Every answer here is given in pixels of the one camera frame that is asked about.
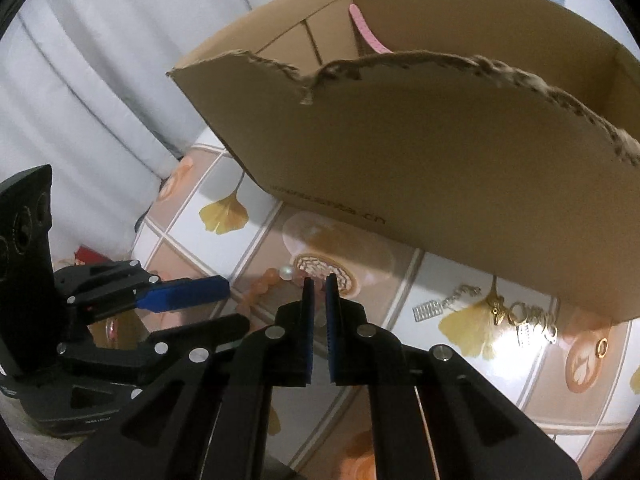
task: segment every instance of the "red object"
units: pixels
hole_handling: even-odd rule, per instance
[[[76,265],[103,264],[110,261],[111,260],[106,256],[103,256],[84,245],[81,245],[76,251]]]

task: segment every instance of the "cardboard box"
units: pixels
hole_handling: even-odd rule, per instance
[[[352,2],[394,54],[371,55]],[[615,320],[640,315],[640,68],[571,11],[275,0],[170,75],[276,197]]]

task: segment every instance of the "gold ring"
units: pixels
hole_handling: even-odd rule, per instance
[[[598,359],[602,359],[605,355],[607,355],[607,350],[609,349],[609,341],[606,337],[603,337],[598,344],[596,345],[596,357]]]

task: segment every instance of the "pink strap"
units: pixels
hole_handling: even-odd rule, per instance
[[[353,23],[355,23],[356,27],[360,31],[360,34],[374,52],[377,52],[378,54],[391,54],[391,50],[380,43],[378,38],[373,35],[369,25],[367,25],[367,22],[364,20],[362,12],[360,12],[360,8],[356,4],[349,5],[349,14],[351,15]]]

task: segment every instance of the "torn cardboard edge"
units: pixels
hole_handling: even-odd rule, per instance
[[[396,52],[392,54],[373,54],[357,60],[331,61],[311,75],[302,75],[300,70],[289,63],[258,56],[247,50],[233,50],[211,59],[200,60],[195,65],[209,62],[226,56],[246,57],[249,62],[260,64],[269,69],[282,72],[288,79],[300,85],[302,97],[300,104],[310,105],[314,92],[321,86],[342,78],[358,80],[361,71],[375,66],[388,66],[407,70],[411,66],[424,63],[434,63],[442,68],[451,68],[460,72],[472,73],[475,76],[487,78],[496,86],[512,86],[530,89],[540,94],[546,101],[564,108],[578,117],[584,117],[591,124],[598,126],[606,139],[613,146],[614,154],[623,162],[632,166],[640,165],[640,142],[635,140],[622,128],[617,128],[605,118],[598,115],[577,98],[560,88],[546,83],[541,77],[511,67],[495,59],[483,56],[462,57],[455,54],[440,54],[421,50],[416,52]],[[172,76],[174,70],[167,73]]]

